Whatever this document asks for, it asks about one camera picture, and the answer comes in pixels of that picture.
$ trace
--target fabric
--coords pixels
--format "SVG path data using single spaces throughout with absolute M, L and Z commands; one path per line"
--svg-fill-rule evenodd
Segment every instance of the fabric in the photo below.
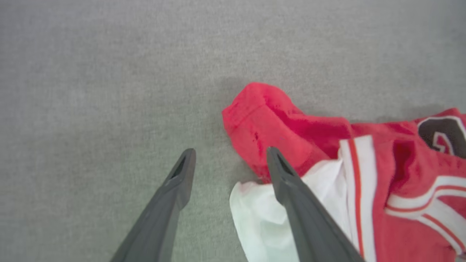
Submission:
M 342 161 L 350 239 L 367 261 L 453 261 L 465 250 L 466 117 L 457 109 L 414 121 L 350 124 L 304 115 L 278 88 L 252 83 L 223 117 L 234 148 L 264 182 L 270 181 L 269 146 L 300 176 L 321 161 Z M 254 208 L 246 197 L 234 199 Z M 232 213 L 241 223 L 233 205 Z
M 302 180 L 351 238 L 342 160 L 323 160 Z M 249 262 L 299 262 L 286 210 L 276 200 L 272 184 L 236 183 L 230 208 Z

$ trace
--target jersey trim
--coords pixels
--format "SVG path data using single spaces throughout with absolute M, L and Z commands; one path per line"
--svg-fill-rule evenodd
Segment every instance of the jersey trim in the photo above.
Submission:
M 416 220 L 442 235 L 460 255 L 466 250 L 466 219 L 440 200 L 434 200 L 425 214 Z
M 372 137 L 343 140 L 340 145 L 348 183 L 353 242 L 357 242 L 359 253 L 365 261 L 375 262 L 377 255 L 372 210 L 377 187 L 377 165 Z
M 405 198 L 391 194 L 385 210 L 392 215 L 417 217 L 424 213 L 434 199 L 445 195 L 466 198 L 466 179 L 454 176 L 438 176 L 431 188 L 421 196 Z

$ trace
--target gray carpet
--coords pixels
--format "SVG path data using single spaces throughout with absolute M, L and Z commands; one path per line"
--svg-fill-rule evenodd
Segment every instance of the gray carpet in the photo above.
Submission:
M 107 261 L 197 151 L 175 262 L 246 260 L 254 174 L 221 111 L 248 82 L 308 114 L 466 112 L 463 0 L 0 0 L 0 261 Z

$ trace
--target jersey number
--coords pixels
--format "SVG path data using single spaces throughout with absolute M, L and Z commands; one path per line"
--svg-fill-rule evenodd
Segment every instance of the jersey number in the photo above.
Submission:
M 458 117 L 429 117 L 418 132 L 430 148 L 466 159 L 466 131 Z

